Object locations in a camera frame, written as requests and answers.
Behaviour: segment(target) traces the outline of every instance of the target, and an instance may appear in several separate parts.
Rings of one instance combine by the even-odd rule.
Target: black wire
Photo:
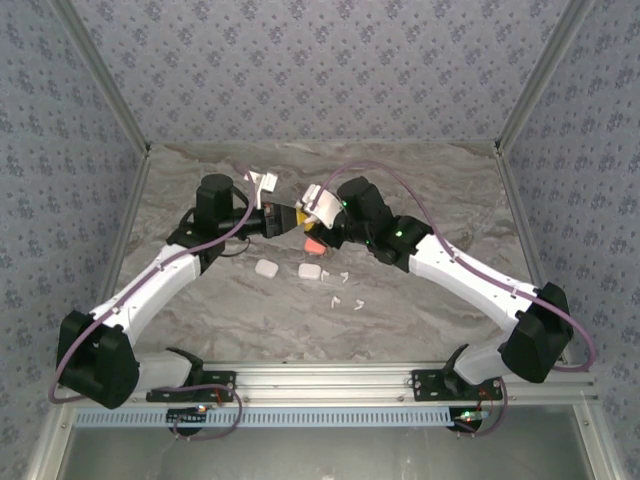
[[[230,253],[228,255],[225,255],[224,253],[221,253],[220,256],[224,257],[224,258],[233,258],[233,257],[237,257],[238,255],[242,255],[244,252],[246,252],[247,250],[249,250],[249,247],[251,246],[251,239],[249,237],[247,237],[247,245],[240,250],[239,252],[235,252],[235,253]]]

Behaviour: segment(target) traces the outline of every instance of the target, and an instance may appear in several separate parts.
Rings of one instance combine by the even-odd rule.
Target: white plastic piece
[[[256,188],[256,210],[262,209],[262,191],[273,193],[276,188],[276,182],[278,176],[274,173],[257,173],[249,172],[253,179],[253,184]]]
[[[165,350],[158,353],[138,353],[140,377],[135,391],[184,385],[191,371],[191,362],[182,355]]]
[[[333,222],[342,210],[342,202],[340,202],[335,195],[325,190],[322,192],[322,195],[320,195],[316,208],[311,209],[311,204],[319,191],[320,185],[310,185],[309,188],[307,188],[300,202],[302,204],[302,210],[310,217],[315,216],[315,219],[321,221],[327,228],[333,228]]]
[[[500,345],[510,336],[510,333],[503,333],[499,338],[478,345],[469,345],[456,360],[453,370],[471,385],[480,385],[488,378],[512,373],[498,351]]]
[[[316,223],[318,221],[318,217],[316,217],[315,215],[310,215],[307,218],[304,219],[304,224],[308,224],[308,223]]]
[[[121,325],[124,333],[129,337],[131,346],[135,345],[138,337],[156,313],[176,293],[200,275],[200,259],[197,255],[184,255],[166,267],[158,268],[162,261],[185,250],[185,247],[175,244],[162,247],[160,254],[147,268],[124,289],[91,310],[91,313],[98,318],[106,311],[111,310],[113,315],[104,324],[109,327]],[[114,304],[151,270],[156,270],[155,275],[131,295],[124,305],[115,308]]]
[[[258,263],[256,263],[256,273],[267,278],[275,277],[276,273],[278,273],[278,268],[280,267],[278,267],[277,263],[265,260],[264,258],[261,258],[258,260]]]
[[[301,263],[298,267],[298,276],[303,280],[319,280],[322,275],[320,265],[312,263]]]

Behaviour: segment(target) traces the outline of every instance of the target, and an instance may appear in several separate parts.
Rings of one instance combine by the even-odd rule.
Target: white block
[[[261,258],[258,260],[258,263],[256,263],[256,273],[267,278],[275,277],[276,273],[278,273],[278,268],[277,263],[270,262],[264,258]]]
[[[318,280],[320,275],[322,275],[320,265],[301,263],[298,267],[298,276],[304,280]]]

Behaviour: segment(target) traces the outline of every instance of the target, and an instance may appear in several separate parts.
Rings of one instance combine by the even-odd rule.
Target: black mounting bracket
[[[413,370],[411,372],[411,388],[416,402],[468,401],[479,402],[487,400],[502,400],[500,379],[490,379],[480,385],[467,385],[457,392],[445,384],[446,373],[440,369]]]
[[[209,385],[216,383],[226,385],[232,390],[236,388],[238,375],[231,370],[204,370],[204,362],[195,355],[177,348],[167,350],[182,355],[191,362],[191,371],[187,377],[184,387],[197,385]],[[226,390],[195,390],[193,392],[166,392],[163,390],[151,390],[147,393],[149,403],[232,403],[233,395]]]

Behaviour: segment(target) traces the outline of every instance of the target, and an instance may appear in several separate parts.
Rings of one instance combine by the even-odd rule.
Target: enclosure
[[[640,478],[636,3],[2,2],[0,477]],[[234,164],[276,173],[265,198],[292,205],[360,160],[406,178],[461,251],[560,285],[590,372],[507,376],[501,428],[457,439],[439,417],[455,402],[414,402],[407,381],[496,325],[361,247],[310,257],[297,229],[218,259],[135,346],[237,372],[253,425],[175,442],[144,395],[49,405],[62,319],[153,260],[204,175],[247,191]],[[358,175],[420,216],[384,172],[341,181]],[[329,275],[302,281],[303,262]]]

